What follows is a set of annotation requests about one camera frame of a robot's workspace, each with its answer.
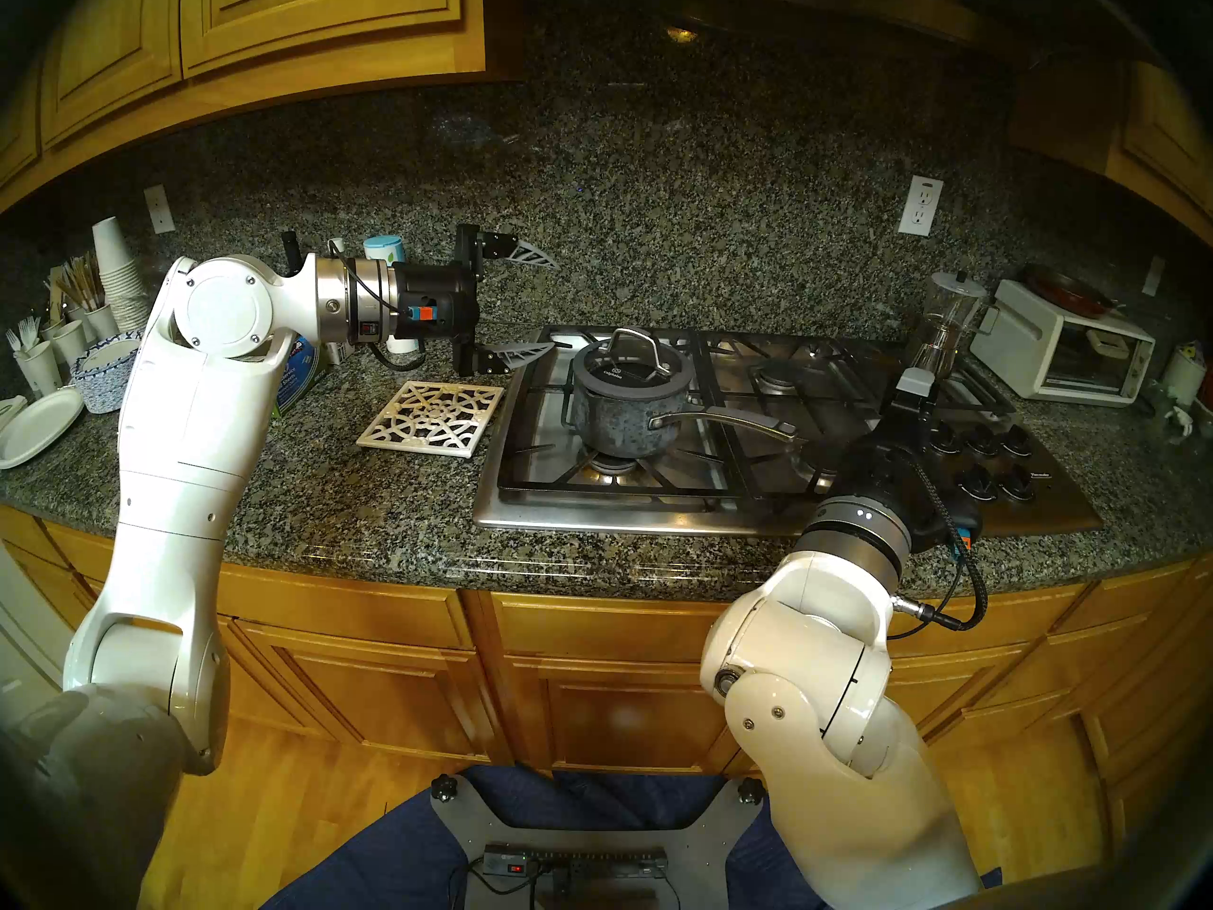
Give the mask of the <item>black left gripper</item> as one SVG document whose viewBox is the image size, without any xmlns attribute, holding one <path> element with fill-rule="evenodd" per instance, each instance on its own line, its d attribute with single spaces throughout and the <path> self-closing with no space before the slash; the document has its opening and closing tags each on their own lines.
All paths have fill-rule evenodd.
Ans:
<svg viewBox="0 0 1213 910">
<path fill-rule="evenodd" d="M 391 334 L 395 339 L 444 339 L 452 346 L 452 366 L 460 376 L 507 375 L 537 362 L 558 346 L 557 342 L 477 343 L 480 320 L 478 288 L 484 265 L 506 261 L 540 269 L 556 271 L 557 261 L 537 246 L 500 232 L 486 232 L 475 224 L 456 227 L 452 258 L 448 265 L 392 265 L 394 274 Z"/>
</svg>

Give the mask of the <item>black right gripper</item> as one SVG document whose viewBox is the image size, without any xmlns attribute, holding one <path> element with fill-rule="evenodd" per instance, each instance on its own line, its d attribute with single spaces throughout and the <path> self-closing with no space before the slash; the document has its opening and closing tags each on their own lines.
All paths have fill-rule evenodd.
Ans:
<svg viewBox="0 0 1213 910">
<path fill-rule="evenodd" d="M 832 484 L 833 496 L 876 501 L 909 531 L 909 550 L 927 551 L 983 538 L 983 514 L 974 499 L 928 468 L 927 447 L 934 400 L 885 400 L 878 425 L 848 444 Z"/>
</svg>

